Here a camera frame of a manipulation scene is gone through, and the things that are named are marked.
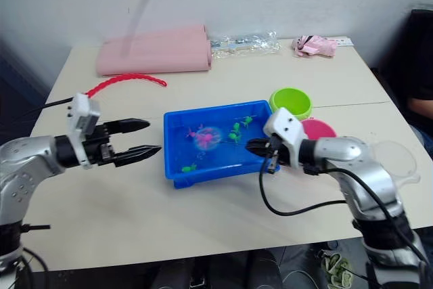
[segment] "person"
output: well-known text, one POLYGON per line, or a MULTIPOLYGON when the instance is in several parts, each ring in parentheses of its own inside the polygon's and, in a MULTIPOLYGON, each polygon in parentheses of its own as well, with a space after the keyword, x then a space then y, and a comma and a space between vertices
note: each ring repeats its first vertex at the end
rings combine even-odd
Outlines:
POLYGON ((395 104, 419 131, 426 151, 433 157, 433 11, 411 12, 382 74, 395 104))

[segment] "plastic bag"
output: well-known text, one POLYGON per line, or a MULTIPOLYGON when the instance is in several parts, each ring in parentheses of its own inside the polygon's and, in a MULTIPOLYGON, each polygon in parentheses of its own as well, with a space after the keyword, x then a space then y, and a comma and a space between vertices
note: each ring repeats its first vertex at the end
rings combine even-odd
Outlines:
POLYGON ((222 37, 210 40, 210 46, 214 58, 277 53, 280 49, 275 32, 222 37))
POLYGON ((405 146, 394 141, 381 141, 371 148, 374 158, 389 173, 397 188, 419 183, 421 177, 417 173, 417 161, 405 146))

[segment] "pink jellyfish toy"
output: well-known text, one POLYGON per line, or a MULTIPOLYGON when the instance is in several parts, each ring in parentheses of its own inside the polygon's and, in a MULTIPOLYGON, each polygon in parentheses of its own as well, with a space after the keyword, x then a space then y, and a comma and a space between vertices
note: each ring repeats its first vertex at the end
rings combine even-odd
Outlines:
POLYGON ((218 146, 222 137, 218 128, 206 127, 196 132, 194 143, 199 150, 212 150, 218 146))

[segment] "green toy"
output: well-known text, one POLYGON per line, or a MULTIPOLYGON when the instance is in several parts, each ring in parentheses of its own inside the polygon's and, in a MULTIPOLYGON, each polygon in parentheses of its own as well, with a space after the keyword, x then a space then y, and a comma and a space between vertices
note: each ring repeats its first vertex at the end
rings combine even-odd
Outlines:
POLYGON ((231 132, 240 134, 241 133, 240 129, 241 129, 241 125, 238 122, 236 122, 233 125, 233 130, 231 130, 231 132))
POLYGON ((242 124, 244 125, 245 128, 248 129, 248 125, 252 122, 252 117, 251 116, 247 116, 245 118, 245 121, 242 122, 242 124))
POLYGON ((324 254, 321 267, 325 271, 327 287, 329 289, 350 288, 353 283, 353 274, 350 273, 352 267, 350 262, 340 253, 329 256, 324 254))
POLYGON ((196 169, 197 169, 197 165, 193 163, 191 166, 182 167, 182 173, 192 172, 195 171, 196 169))
POLYGON ((241 135, 237 135, 236 133, 230 133, 229 138, 234 140, 237 143, 241 139, 241 135))

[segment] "plastic packaging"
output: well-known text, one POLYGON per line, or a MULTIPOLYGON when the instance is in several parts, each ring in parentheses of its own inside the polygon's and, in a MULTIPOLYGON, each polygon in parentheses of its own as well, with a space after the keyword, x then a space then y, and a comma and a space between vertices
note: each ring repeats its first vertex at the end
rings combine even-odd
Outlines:
POLYGON ((293 40, 292 47, 296 55, 302 57, 308 55, 321 54, 327 57, 334 57, 337 49, 336 40, 328 40, 319 35, 302 35, 293 40))
POLYGON ((417 173, 417 162, 412 153, 394 141, 381 141, 371 146, 374 158, 390 174, 398 188, 421 179, 417 173))
POLYGON ((280 46, 277 33, 265 32, 210 40, 210 48, 212 57, 227 58, 231 56, 277 53, 280 46))

